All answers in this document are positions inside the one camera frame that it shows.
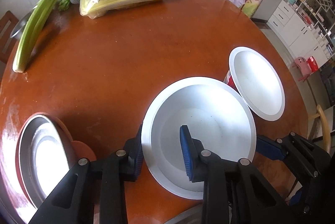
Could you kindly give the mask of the pink child stool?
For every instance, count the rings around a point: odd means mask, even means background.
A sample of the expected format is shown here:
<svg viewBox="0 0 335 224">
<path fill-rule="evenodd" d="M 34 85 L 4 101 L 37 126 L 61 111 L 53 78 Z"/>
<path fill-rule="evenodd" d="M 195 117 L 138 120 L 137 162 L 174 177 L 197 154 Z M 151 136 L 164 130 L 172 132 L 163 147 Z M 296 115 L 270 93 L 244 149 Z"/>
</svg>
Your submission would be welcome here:
<svg viewBox="0 0 335 224">
<path fill-rule="evenodd" d="M 305 81 L 311 74 L 318 71 L 319 67 L 316 59 L 313 56 L 305 59 L 304 57 L 298 57 L 294 59 L 292 67 L 297 67 L 300 70 L 301 77 L 298 81 Z"/>
</svg>

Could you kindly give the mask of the white red noodle bowl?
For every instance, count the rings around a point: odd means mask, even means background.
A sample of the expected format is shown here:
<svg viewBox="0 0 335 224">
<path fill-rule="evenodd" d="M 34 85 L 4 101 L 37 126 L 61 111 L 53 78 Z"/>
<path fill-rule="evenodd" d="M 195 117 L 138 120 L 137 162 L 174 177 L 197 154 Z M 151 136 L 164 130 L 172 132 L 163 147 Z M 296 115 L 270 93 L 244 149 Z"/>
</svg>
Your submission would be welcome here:
<svg viewBox="0 0 335 224">
<path fill-rule="evenodd" d="M 253 160 L 256 129 L 243 98 L 222 81 L 190 77 L 172 83 L 149 106 L 141 130 L 144 159 L 155 180 L 170 193 L 203 197 L 203 183 L 190 182 L 183 161 L 179 129 L 220 158 Z"/>
</svg>

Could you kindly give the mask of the long celery bunch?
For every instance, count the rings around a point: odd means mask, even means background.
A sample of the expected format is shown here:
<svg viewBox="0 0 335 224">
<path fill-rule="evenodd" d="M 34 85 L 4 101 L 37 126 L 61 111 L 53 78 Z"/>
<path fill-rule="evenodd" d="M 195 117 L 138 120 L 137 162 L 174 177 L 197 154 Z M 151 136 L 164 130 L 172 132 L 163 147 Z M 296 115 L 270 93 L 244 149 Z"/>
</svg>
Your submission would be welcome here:
<svg viewBox="0 0 335 224">
<path fill-rule="evenodd" d="M 40 0 L 29 17 L 19 40 L 13 61 L 12 69 L 16 73 L 23 73 L 25 71 L 38 36 L 57 1 Z"/>
</svg>

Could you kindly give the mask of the white storage cabinet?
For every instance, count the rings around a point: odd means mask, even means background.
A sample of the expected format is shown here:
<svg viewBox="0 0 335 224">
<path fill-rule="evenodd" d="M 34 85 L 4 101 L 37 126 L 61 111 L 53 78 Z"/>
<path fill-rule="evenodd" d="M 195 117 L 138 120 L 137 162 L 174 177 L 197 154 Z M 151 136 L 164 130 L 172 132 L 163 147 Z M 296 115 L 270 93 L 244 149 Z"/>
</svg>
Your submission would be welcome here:
<svg viewBox="0 0 335 224">
<path fill-rule="evenodd" d="M 322 67 L 334 57 L 332 0 L 281 0 L 267 25 L 293 58 L 313 57 Z"/>
</svg>

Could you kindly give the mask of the light wooden curved chair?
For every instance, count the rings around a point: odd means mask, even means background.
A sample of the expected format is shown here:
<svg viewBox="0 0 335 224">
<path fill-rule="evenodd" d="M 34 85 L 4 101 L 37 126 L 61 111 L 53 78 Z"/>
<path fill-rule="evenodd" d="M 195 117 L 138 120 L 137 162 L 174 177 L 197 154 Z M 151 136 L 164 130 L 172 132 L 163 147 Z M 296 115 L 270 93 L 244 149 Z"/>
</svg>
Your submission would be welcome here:
<svg viewBox="0 0 335 224">
<path fill-rule="evenodd" d="M 322 132 L 322 140 L 323 140 L 323 146 L 324 150 L 330 154 L 331 147 L 332 147 L 332 138 L 331 138 L 331 129 L 327 120 L 327 116 L 325 115 L 325 112 L 323 111 L 321 105 L 316 106 L 317 112 L 313 115 L 309 115 L 309 120 L 316 120 L 319 118 L 321 123 L 321 132 Z"/>
</svg>

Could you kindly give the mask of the brown wooden slat chair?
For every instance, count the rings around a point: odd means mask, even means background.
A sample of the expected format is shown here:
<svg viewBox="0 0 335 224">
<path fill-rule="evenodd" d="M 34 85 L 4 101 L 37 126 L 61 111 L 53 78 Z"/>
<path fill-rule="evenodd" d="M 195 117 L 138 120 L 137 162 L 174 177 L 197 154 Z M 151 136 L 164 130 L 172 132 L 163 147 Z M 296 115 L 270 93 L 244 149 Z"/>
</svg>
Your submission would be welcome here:
<svg viewBox="0 0 335 224">
<path fill-rule="evenodd" d="M 7 11 L 0 21 L 0 60 L 4 64 L 8 62 L 9 56 L 16 43 L 16 39 L 11 37 L 11 32 L 17 23 L 18 19 L 11 11 Z"/>
</svg>

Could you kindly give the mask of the steel mixing bowl far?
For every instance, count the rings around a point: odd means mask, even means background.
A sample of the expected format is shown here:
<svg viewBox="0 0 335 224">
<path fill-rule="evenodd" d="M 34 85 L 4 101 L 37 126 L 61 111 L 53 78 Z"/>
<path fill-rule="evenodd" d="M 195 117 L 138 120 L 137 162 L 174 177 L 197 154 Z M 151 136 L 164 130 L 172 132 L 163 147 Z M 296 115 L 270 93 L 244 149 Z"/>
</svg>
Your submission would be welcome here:
<svg viewBox="0 0 335 224">
<path fill-rule="evenodd" d="M 28 12 L 24 17 L 22 17 L 22 19 L 20 21 L 18 21 L 18 23 L 15 25 L 15 27 L 11 31 L 10 38 L 20 40 L 20 38 L 23 34 L 23 31 L 24 31 L 24 28 L 25 28 L 30 16 L 32 15 L 33 11 L 36 8 L 37 8 L 37 5 L 34 6 L 32 8 L 32 10 L 30 12 Z"/>
</svg>

